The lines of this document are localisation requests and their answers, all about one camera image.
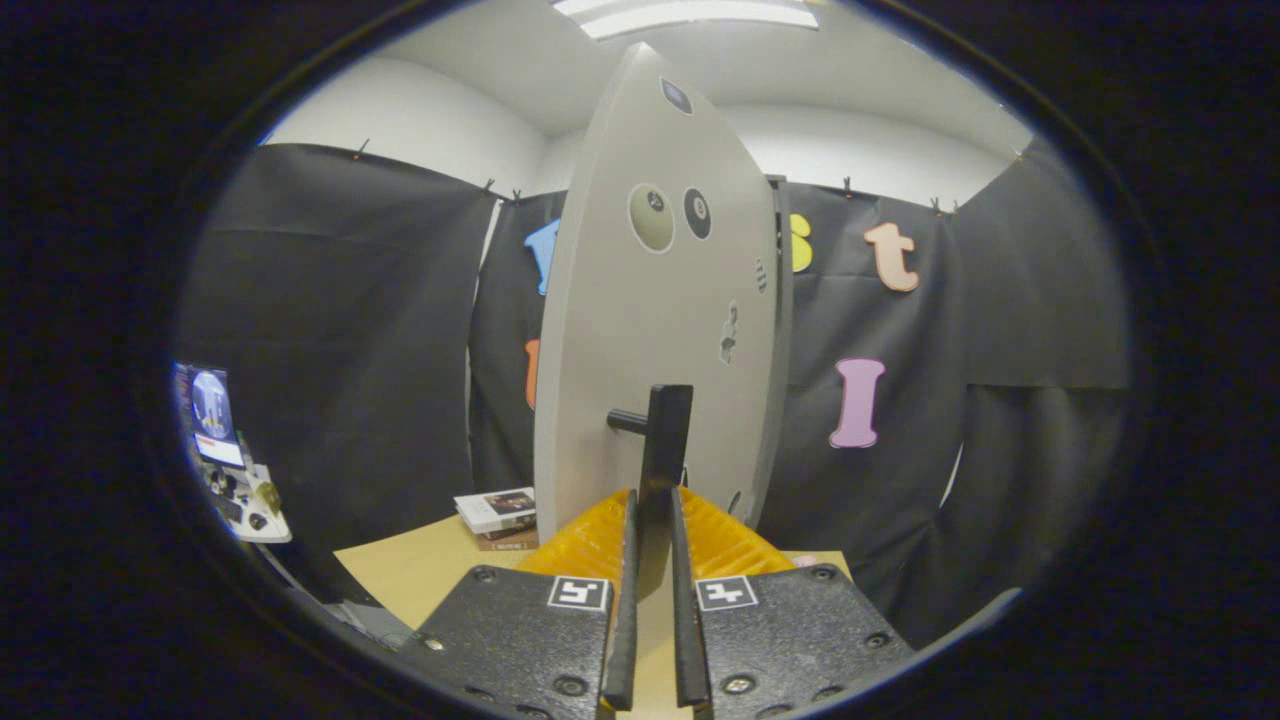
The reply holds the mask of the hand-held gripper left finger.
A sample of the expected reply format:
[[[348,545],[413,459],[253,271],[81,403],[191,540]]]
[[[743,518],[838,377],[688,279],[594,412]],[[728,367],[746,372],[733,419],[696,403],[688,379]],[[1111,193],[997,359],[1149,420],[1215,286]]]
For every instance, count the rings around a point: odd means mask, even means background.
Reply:
[[[637,493],[622,489],[515,569],[468,569],[401,646],[419,676],[502,712],[613,719],[634,705]]]

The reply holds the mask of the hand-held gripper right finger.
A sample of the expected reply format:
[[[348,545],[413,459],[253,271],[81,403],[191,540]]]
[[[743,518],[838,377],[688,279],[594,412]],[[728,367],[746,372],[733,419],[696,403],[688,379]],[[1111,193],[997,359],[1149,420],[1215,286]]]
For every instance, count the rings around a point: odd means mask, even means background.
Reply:
[[[669,505],[675,698],[694,717],[809,710],[913,656],[838,566],[768,555],[685,487]]]

